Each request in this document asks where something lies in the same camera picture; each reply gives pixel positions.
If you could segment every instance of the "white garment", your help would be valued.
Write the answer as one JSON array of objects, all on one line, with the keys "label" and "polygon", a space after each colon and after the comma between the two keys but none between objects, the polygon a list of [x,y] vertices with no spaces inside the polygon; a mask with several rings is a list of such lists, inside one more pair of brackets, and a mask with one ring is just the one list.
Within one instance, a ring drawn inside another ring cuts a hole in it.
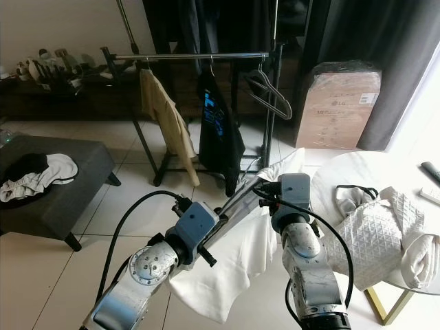
[{"label": "white garment", "polygon": [[[423,225],[423,213],[408,196],[392,187],[350,213],[336,230],[350,249],[355,286],[363,291],[384,280],[399,265],[407,286],[429,285],[438,272],[440,261],[435,256],[440,245],[439,237],[430,235],[429,239],[419,234]],[[322,241],[332,268],[348,275],[347,258],[339,241],[332,234]]]},{"label": "white garment", "polygon": [[358,206],[373,200],[369,194],[362,189],[336,187],[336,205],[341,215],[347,217],[354,212]]},{"label": "white garment", "polygon": [[[381,192],[381,196],[385,196],[386,191]],[[404,233],[401,275],[408,287],[428,287],[439,273],[440,236],[424,232],[425,216],[406,195],[394,194],[393,207]]]},{"label": "white garment", "polygon": [[[298,149],[261,170],[258,176],[273,182],[283,173],[300,172],[304,153],[303,148]],[[251,210],[208,250],[217,259],[213,268],[199,258],[191,271],[174,275],[168,284],[174,295],[198,314],[224,323],[235,298],[250,286],[251,278],[263,273],[272,262],[276,233],[268,209]]]},{"label": "white garment", "polygon": [[48,167],[42,173],[28,173],[18,181],[6,181],[0,188],[0,201],[23,199],[42,193],[50,184],[68,184],[78,173],[75,162],[67,155],[47,155]]}]

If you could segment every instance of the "black curtain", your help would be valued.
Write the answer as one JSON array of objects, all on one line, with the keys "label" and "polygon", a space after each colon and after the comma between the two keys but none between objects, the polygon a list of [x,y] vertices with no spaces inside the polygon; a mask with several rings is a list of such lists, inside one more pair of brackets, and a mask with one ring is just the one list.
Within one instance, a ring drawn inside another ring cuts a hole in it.
[{"label": "black curtain", "polygon": [[320,58],[360,59],[382,70],[381,92],[358,147],[384,150],[440,41],[440,1],[332,2],[341,11],[327,23],[335,25]]}]

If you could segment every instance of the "white tile floor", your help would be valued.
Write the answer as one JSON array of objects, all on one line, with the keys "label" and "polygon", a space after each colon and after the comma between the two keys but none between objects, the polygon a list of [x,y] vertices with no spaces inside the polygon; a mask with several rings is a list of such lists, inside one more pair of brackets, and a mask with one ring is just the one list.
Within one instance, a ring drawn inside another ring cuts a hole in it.
[{"label": "white tile floor", "polygon": [[[150,148],[159,161],[165,151],[160,129],[142,123]],[[141,195],[156,187],[151,185],[152,170],[130,122],[6,122],[3,129],[30,135],[46,135],[103,141],[117,166],[114,172],[120,187],[104,185],[72,230],[80,239],[82,250],[72,251],[62,242],[22,234],[0,237],[0,330],[78,329],[94,304],[100,273],[117,221]],[[190,124],[193,142],[198,148],[199,126]],[[261,145],[262,124],[246,123],[241,132],[246,153],[255,153]],[[271,162],[293,150],[289,130],[276,127]],[[306,150],[305,172],[313,175],[330,158],[348,151]],[[221,182],[209,175],[199,175],[201,185],[194,189],[185,173],[167,174],[162,188],[220,206],[225,200]],[[149,237],[164,232],[175,221],[173,201],[158,197],[145,203],[130,216],[115,249],[110,278],[122,260],[144,245]],[[347,278],[339,276],[342,290]],[[252,281],[251,288],[232,306],[228,321],[217,324],[189,310],[162,287],[149,308],[141,329],[299,329],[284,306],[283,292],[287,273],[281,264],[281,246],[268,271]],[[378,293],[390,308],[399,290],[378,285]],[[396,321],[387,329],[436,329],[440,299],[415,295]],[[379,329],[375,316],[362,292],[355,290],[349,317],[353,329]]]}]

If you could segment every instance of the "gold table leg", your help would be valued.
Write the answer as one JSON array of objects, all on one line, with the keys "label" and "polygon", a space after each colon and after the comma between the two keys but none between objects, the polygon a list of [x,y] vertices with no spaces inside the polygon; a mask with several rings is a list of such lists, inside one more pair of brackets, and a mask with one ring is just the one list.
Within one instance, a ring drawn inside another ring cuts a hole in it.
[{"label": "gold table leg", "polygon": [[384,306],[380,302],[379,297],[376,294],[376,291],[369,287],[364,291],[370,306],[373,308],[377,318],[379,319],[382,325],[390,325],[393,323],[394,319],[400,314],[402,309],[405,307],[406,303],[413,296],[414,292],[410,290],[404,290],[400,295],[399,299],[397,299],[393,308],[391,308],[389,313],[386,313]]}]

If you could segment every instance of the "clothing rack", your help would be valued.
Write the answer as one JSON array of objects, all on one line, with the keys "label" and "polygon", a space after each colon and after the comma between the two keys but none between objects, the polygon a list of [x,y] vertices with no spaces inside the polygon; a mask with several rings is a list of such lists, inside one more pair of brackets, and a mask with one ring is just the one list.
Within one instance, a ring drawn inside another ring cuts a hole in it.
[{"label": "clothing rack", "polygon": [[[257,52],[257,53],[227,53],[227,54],[152,54],[152,55],[146,55],[146,54],[133,54],[133,55],[117,55],[117,54],[111,54],[109,49],[107,47],[101,48],[102,53],[104,54],[104,57],[106,59],[106,62],[108,64],[108,68],[110,73],[113,76],[113,81],[118,89],[118,92],[121,95],[121,98],[124,102],[125,107],[127,108],[128,112],[131,114],[131,119],[133,121],[133,124],[135,126],[135,129],[137,131],[137,135],[139,136],[139,139],[142,143],[142,146],[145,150],[145,153],[148,157],[148,160],[150,161],[151,168],[153,169],[155,173],[155,178],[153,180],[153,184],[158,187],[162,183],[162,180],[164,178],[164,175],[166,172],[184,172],[186,171],[184,168],[168,168],[169,162],[172,157],[175,157],[176,155],[171,155],[168,151],[165,153],[165,156],[162,160],[162,163],[159,168],[157,168],[156,163],[153,159],[153,156],[151,154],[150,148],[145,140],[144,134],[140,128],[138,119],[136,117],[136,114],[133,110],[133,107],[131,106],[131,103],[129,102],[129,99],[127,95],[125,94],[122,87],[122,81],[120,77],[121,70],[116,67],[116,64],[114,61],[126,61],[126,65],[123,67],[127,67],[127,64],[132,64],[133,61],[137,61],[140,63],[140,61],[149,61],[149,60],[155,60],[155,61],[163,61],[163,60],[192,60],[192,59],[202,59],[202,58],[210,58],[210,59],[234,59],[234,58],[262,58],[263,60],[265,58],[271,58],[273,59],[274,64],[274,75],[272,80],[272,85],[278,89],[278,81],[280,78],[280,72],[281,72],[281,56],[283,53],[283,45],[277,45],[275,47],[275,50],[273,52]],[[269,98],[269,103],[273,106],[276,106],[276,100],[275,98]],[[266,116],[266,123],[265,123],[265,130],[263,134],[263,144],[260,149],[259,155],[243,155],[243,158],[247,159],[254,159],[254,162],[259,158],[259,169],[265,168],[269,166],[270,163],[270,151],[272,146],[272,135],[274,130],[274,121],[275,121],[275,113],[267,110],[267,116]],[[198,169],[197,172],[209,172],[212,171],[204,170],[204,169]],[[249,170],[247,173],[257,173],[257,170]]]}]

